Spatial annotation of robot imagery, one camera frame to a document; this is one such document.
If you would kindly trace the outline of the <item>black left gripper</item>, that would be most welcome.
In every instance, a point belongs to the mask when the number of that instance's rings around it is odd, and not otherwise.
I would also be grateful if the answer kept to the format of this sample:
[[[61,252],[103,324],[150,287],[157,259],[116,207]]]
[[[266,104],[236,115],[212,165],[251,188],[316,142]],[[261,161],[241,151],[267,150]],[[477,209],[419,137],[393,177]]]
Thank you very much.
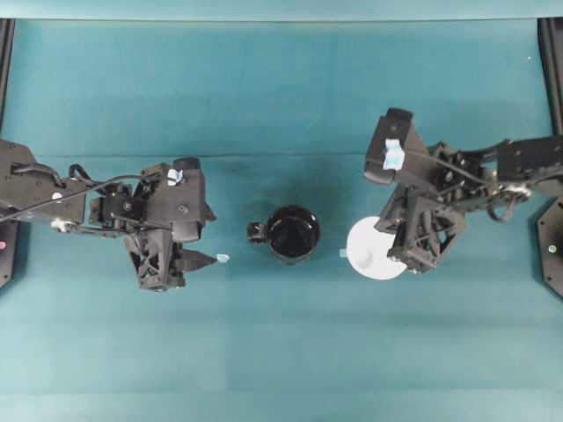
[[[165,187],[176,183],[144,183],[135,189],[134,197],[143,205],[143,225],[124,238],[141,289],[161,292],[184,287],[185,273],[211,266],[217,258],[200,251],[185,250],[172,238],[172,225],[164,221]],[[214,222],[216,215],[201,195],[201,222]]]

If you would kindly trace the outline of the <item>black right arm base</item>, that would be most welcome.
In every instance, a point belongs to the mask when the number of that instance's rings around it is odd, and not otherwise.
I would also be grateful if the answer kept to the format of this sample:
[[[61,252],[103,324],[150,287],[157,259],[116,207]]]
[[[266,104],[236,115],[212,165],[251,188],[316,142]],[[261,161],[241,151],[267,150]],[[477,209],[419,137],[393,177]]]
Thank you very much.
[[[562,297],[562,198],[556,198],[536,221],[544,283]]]

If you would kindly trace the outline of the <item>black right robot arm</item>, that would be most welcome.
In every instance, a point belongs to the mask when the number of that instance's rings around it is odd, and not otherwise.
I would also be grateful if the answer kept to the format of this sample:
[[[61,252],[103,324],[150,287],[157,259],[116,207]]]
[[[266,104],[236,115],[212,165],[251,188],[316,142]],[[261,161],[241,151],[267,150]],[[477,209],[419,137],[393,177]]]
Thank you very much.
[[[395,189],[379,216],[350,230],[346,255],[358,273],[388,280],[437,268],[464,232],[469,213],[485,211],[506,222],[533,193],[560,196],[562,138],[456,150],[444,142],[429,147],[418,135],[374,135],[364,176]]]

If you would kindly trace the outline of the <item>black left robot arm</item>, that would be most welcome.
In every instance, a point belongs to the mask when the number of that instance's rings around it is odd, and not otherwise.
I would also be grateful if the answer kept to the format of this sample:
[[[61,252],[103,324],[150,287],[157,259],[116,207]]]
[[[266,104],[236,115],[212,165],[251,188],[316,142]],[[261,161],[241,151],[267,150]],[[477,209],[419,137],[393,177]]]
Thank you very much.
[[[3,286],[14,274],[20,223],[42,222],[59,233],[122,238],[141,289],[184,287],[185,273],[218,261],[184,247],[215,218],[196,157],[97,181],[79,164],[63,177],[25,145],[1,143]]]

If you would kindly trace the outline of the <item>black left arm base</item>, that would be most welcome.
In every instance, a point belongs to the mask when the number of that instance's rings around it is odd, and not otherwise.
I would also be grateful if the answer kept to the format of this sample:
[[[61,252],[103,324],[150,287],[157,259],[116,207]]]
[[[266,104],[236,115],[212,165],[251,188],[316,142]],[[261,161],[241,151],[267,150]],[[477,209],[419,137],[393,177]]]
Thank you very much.
[[[1,223],[0,288],[4,288],[14,274],[18,229],[17,221]]]

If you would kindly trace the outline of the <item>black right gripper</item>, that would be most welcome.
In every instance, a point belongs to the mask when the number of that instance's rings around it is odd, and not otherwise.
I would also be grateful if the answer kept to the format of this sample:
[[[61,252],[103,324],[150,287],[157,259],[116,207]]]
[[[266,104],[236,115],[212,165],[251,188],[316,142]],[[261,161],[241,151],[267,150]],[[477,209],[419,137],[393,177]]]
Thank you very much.
[[[398,185],[384,206],[375,229],[394,236],[386,256],[412,273],[439,266],[466,227],[465,212],[413,187]],[[340,249],[347,257],[347,249]]]

